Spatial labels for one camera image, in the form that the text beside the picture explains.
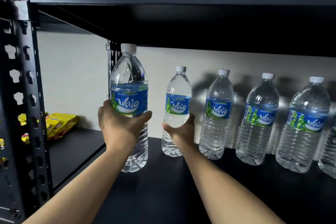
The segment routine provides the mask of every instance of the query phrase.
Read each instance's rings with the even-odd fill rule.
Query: clear plastic bottle
[[[336,179],[336,115],[327,134],[318,166],[323,172]]]
[[[263,73],[262,82],[247,96],[245,114],[238,132],[236,155],[253,166],[264,161],[279,106],[279,93],[273,79],[274,74]]]
[[[296,93],[289,105],[275,158],[293,172],[308,171],[319,144],[330,109],[330,98],[323,81],[323,77],[310,77],[309,84]]]
[[[219,70],[219,77],[210,86],[205,102],[199,151],[210,159],[220,159],[224,153],[234,97],[229,73],[229,70]]]
[[[165,115],[163,122],[173,128],[185,123],[189,118],[191,100],[190,82],[186,76],[186,67],[176,67],[176,74],[168,84],[166,91]],[[181,156],[170,135],[164,130],[162,135],[162,151],[171,157]]]
[[[122,57],[111,73],[110,91],[112,107],[119,113],[138,117],[147,111],[148,81],[146,72],[135,56],[135,44],[121,44]],[[144,167],[148,159],[148,126],[143,126],[137,145],[129,155],[123,172],[135,172]]]

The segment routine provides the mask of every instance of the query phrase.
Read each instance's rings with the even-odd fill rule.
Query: forearm
[[[197,149],[181,151],[212,224],[283,224],[260,199]]]
[[[107,150],[24,224],[91,224],[127,157]]]

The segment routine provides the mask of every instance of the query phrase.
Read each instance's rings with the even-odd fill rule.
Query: person's left hand
[[[137,143],[140,130],[150,120],[152,112],[130,118],[117,113],[107,99],[103,106],[98,108],[99,127],[103,132],[106,150],[127,150],[131,152]]]

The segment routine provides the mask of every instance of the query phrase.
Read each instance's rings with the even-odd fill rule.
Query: white swoosh on label
[[[310,129],[310,130],[313,130],[313,131],[317,131],[317,130],[320,130],[321,128],[314,128],[312,126],[309,126],[308,124],[305,125],[306,128]]]
[[[212,114],[217,116],[217,117],[224,117],[225,114],[219,114],[218,112],[212,111]]]
[[[138,107],[135,107],[133,109],[127,109],[125,107],[122,107],[121,105],[117,106],[118,110],[123,112],[123,113],[130,113],[130,112],[134,112]]]
[[[171,109],[173,112],[176,112],[176,113],[183,113],[185,111],[185,110],[177,110],[174,107],[172,107]]]
[[[263,125],[270,125],[272,123],[271,121],[264,121],[264,120],[261,120],[261,119],[258,119],[258,121]]]

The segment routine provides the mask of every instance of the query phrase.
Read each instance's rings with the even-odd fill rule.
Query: person's right arm
[[[163,123],[183,154],[212,224],[284,224],[247,188],[220,170],[194,146],[194,119],[179,128]]]

